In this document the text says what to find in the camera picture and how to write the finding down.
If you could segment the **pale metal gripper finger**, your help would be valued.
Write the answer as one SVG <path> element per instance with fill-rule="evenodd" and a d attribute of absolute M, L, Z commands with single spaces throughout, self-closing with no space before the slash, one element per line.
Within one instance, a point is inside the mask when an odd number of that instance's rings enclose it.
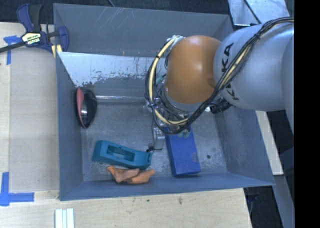
<path fill-rule="evenodd" d="M 155 126 L 152 128 L 152 135 L 153 135 L 153 149 L 162 150 L 165 142 L 164 133 L 158 127 Z"/>

